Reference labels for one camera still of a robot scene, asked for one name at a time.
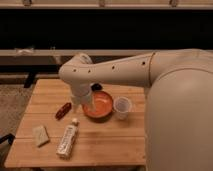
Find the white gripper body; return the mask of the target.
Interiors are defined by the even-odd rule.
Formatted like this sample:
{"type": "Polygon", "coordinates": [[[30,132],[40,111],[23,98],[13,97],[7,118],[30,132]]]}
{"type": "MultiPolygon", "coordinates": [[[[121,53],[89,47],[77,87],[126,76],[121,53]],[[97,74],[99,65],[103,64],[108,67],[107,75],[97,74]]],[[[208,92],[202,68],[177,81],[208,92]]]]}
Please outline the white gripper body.
{"type": "Polygon", "coordinates": [[[92,92],[87,93],[83,96],[71,96],[72,101],[72,109],[73,112],[76,113],[80,105],[85,105],[86,107],[89,107],[90,109],[93,108],[93,94],[92,92]]]}

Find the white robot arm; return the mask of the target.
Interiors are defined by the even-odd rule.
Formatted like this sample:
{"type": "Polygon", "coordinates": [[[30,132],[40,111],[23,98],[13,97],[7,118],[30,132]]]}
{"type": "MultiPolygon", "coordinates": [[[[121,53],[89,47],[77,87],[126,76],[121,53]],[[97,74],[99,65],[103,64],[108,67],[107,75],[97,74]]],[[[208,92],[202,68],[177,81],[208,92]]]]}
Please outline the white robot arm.
{"type": "Polygon", "coordinates": [[[91,106],[92,83],[143,87],[147,171],[213,171],[213,53],[155,51],[93,63],[79,53],[59,69],[75,106],[91,106]]]}

